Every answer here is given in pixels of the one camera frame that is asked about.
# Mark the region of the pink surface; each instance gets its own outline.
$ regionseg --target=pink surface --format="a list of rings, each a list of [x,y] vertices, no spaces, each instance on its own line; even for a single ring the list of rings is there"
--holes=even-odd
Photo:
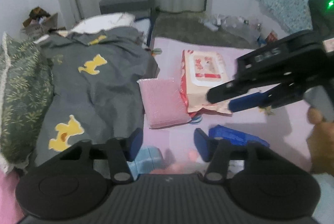
[[[231,79],[236,71],[235,60],[251,51],[192,45],[167,38],[155,38],[154,48],[162,49],[162,54],[155,57],[160,68],[158,78],[175,78],[175,80],[180,80],[181,58],[184,49],[220,53],[224,58],[226,71]],[[260,90],[266,91],[271,87],[260,88]],[[250,93],[258,91],[259,89],[252,89]],[[308,104],[301,101],[274,109],[275,115],[272,116],[267,116],[258,108],[234,113],[230,117],[219,114],[203,114],[203,120],[198,125],[184,124],[154,130],[149,129],[147,121],[144,121],[144,145],[160,148],[164,157],[167,157],[171,162],[174,160],[187,161],[189,150],[195,148],[194,130],[201,128],[208,133],[209,128],[220,124],[266,140],[271,145],[272,150],[308,171],[311,163],[306,138],[312,130],[312,125],[307,122],[307,109]]]
[[[191,120],[174,79],[142,79],[138,83],[150,128],[168,127]]]
[[[0,222],[15,224],[23,218],[23,213],[15,198],[18,175],[12,171],[5,175],[0,171]]]

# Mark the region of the gray rug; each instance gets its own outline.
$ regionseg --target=gray rug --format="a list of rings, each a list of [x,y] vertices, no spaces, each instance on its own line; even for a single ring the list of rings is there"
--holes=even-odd
[[[204,16],[194,13],[167,14],[160,13],[155,22],[152,38],[166,37],[196,45],[234,47],[256,49],[256,44],[251,44],[245,39],[224,31],[221,27],[212,32],[199,23],[199,17]]]

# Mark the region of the pillow white trim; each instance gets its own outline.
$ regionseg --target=pillow white trim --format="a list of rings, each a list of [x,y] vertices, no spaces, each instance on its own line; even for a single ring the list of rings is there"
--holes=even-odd
[[[3,70],[3,73],[0,77],[0,136],[2,134],[2,111],[3,111],[2,109],[3,109],[3,100],[5,96],[6,81],[7,81],[8,70],[11,67],[10,57],[8,55],[7,39],[8,35],[7,33],[4,33],[2,36],[2,48],[5,54],[6,67]],[[8,174],[9,172],[12,171],[13,167],[14,165],[10,164],[0,152],[0,169],[5,174]]]

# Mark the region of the pink sponge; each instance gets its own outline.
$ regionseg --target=pink sponge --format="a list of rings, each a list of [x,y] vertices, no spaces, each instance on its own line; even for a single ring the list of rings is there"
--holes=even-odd
[[[150,128],[167,127],[191,120],[173,79],[141,79],[138,83]]]

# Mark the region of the green pillow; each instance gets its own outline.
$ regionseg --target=green pillow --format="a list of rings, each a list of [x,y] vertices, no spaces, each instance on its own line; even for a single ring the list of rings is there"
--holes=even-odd
[[[32,40],[0,49],[0,169],[25,168],[53,98],[51,70]]]

